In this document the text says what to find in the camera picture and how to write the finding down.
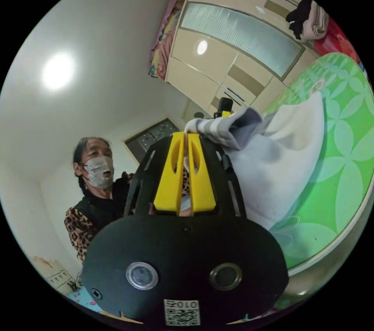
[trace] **leopard print sleeve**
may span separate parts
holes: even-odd
[[[71,245],[77,251],[77,258],[84,262],[86,251],[94,236],[99,232],[85,215],[75,208],[70,208],[65,215],[65,227]]]
[[[183,169],[183,185],[182,185],[182,196],[190,194],[190,174],[186,169]]]

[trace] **gray face mask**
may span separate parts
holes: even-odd
[[[113,184],[114,167],[110,157],[91,158],[84,165],[88,171],[87,180],[95,188],[109,188]],[[104,173],[110,171],[110,177],[106,178]]]

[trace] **green tablecloth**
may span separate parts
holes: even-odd
[[[271,232],[288,268],[330,245],[361,205],[374,172],[374,101],[362,71],[348,56],[314,61],[266,109],[299,104],[321,91],[325,137],[315,171],[288,215]]]

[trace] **qr code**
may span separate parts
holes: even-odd
[[[164,300],[166,326],[200,326],[199,301]]]

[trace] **elderly woman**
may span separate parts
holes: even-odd
[[[77,257],[83,262],[94,236],[109,223],[123,217],[130,181],[134,174],[122,173],[113,181],[112,151],[107,140],[82,138],[73,154],[73,169],[83,192],[82,200],[66,212],[65,227]],[[182,195],[189,195],[189,175],[184,170]],[[181,212],[187,216],[191,210]]]

